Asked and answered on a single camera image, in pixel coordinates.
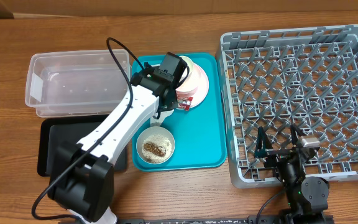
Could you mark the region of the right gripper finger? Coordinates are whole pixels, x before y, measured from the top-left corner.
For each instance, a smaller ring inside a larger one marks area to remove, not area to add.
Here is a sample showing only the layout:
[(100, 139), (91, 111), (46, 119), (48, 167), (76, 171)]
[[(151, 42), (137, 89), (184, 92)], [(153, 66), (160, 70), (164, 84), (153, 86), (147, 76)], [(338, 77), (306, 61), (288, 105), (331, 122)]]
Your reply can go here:
[(290, 125), (290, 132), (291, 132), (291, 143), (293, 145), (297, 144), (298, 138), (300, 136), (305, 136), (305, 133), (296, 124)]
[(255, 158), (267, 157), (269, 155), (268, 151), (272, 150), (272, 149), (273, 149), (272, 143), (270, 142), (269, 137), (267, 136), (266, 132), (264, 131), (264, 128), (261, 126), (258, 127), (254, 157)]

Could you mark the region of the red snack wrapper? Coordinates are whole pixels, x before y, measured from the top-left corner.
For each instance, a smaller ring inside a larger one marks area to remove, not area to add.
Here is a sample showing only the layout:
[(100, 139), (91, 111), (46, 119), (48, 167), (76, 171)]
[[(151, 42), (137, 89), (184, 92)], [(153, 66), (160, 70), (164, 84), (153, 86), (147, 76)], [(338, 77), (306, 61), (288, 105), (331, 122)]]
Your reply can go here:
[(177, 103), (178, 103), (178, 109), (188, 111), (191, 108), (191, 104), (193, 101), (193, 97), (178, 97)]

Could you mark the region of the white napkin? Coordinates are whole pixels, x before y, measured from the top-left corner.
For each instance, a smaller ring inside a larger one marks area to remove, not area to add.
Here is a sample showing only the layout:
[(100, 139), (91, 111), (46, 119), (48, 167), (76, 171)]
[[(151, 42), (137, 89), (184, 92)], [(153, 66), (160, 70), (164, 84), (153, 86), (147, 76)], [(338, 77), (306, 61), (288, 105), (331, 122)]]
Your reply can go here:
[(163, 121), (169, 117), (170, 115), (172, 115), (174, 112), (174, 110), (170, 110), (170, 111), (163, 111), (163, 112), (158, 112), (156, 113), (154, 116), (151, 117), (150, 119), (150, 125), (151, 126), (161, 126), (161, 124), (163, 123)]

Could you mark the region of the grey bowl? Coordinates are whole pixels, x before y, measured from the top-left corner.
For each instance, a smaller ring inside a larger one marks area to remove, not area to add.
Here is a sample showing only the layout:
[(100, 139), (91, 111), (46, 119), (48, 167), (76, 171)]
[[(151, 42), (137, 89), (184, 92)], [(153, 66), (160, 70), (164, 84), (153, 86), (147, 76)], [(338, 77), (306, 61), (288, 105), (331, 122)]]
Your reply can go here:
[(167, 130), (163, 127), (160, 127), (160, 126), (149, 127), (141, 132), (141, 134), (137, 138), (137, 142), (136, 142), (136, 151), (137, 151), (139, 157), (148, 164), (152, 164), (152, 163), (149, 163), (144, 159), (144, 155), (142, 153), (142, 144), (149, 136), (154, 135), (154, 134), (161, 134), (161, 135), (169, 138), (169, 140), (172, 143), (172, 155), (175, 151), (175, 140), (169, 130)]

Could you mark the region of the brown food piece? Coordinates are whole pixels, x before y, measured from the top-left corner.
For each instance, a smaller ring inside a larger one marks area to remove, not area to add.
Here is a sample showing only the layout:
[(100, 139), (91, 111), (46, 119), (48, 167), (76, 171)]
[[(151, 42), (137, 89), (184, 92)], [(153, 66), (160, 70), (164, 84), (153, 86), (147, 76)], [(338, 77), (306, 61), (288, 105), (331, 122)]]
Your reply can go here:
[(143, 145), (145, 151), (151, 152), (152, 154), (163, 157), (166, 155), (166, 150), (162, 146), (158, 146), (153, 143), (145, 143)]

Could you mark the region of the white rice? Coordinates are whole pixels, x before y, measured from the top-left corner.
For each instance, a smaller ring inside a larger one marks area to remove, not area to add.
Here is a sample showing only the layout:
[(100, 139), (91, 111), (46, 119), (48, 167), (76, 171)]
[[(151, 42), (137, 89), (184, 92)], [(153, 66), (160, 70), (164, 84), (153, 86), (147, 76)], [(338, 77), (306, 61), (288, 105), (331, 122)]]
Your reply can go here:
[[(156, 156), (151, 152), (145, 151), (143, 145), (145, 143), (153, 143), (158, 146), (162, 146), (166, 150), (166, 155), (163, 157)], [(172, 155), (172, 143), (166, 136), (161, 134), (154, 134), (149, 136), (144, 143), (142, 144), (142, 153), (144, 155), (144, 159), (152, 164), (159, 164), (165, 162)]]

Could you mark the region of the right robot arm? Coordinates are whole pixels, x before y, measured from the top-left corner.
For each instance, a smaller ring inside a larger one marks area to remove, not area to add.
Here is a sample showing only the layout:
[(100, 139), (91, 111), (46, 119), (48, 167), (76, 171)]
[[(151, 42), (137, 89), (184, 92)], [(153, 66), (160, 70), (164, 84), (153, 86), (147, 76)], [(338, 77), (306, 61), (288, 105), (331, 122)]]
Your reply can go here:
[[(305, 134), (297, 125), (290, 125), (292, 147), (274, 150), (266, 132), (258, 128), (254, 157), (265, 160), (264, 167), (273, 169), (273, 175), (283, 189), (270, 197), (259, 209), (256, 223), (334, 223), (326, 216), (328, 209), (329, 182), (321, 177), (307, 177), (303, 165), (320, 149), (320, 141)], [(275, 216), (263, 216), (264, 208), (279, 195), (285, 194), (288, 208)]]

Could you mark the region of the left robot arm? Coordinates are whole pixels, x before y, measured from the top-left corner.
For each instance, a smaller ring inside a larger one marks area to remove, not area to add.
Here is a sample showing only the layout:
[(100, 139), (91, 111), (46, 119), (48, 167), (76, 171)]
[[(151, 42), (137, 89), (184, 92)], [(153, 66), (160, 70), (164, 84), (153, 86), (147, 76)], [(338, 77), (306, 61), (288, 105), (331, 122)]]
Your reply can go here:
[(146, 65), (126, 78), (128, 92), (114, 111), (78, 142), (59, 145), (43, 195), (68, 210), (75, 223), (116, 223), (110, 204), (118, 157), (148, 119), (178, 106), (176, 89), (186, 73), (186, 62), (179, 60)]

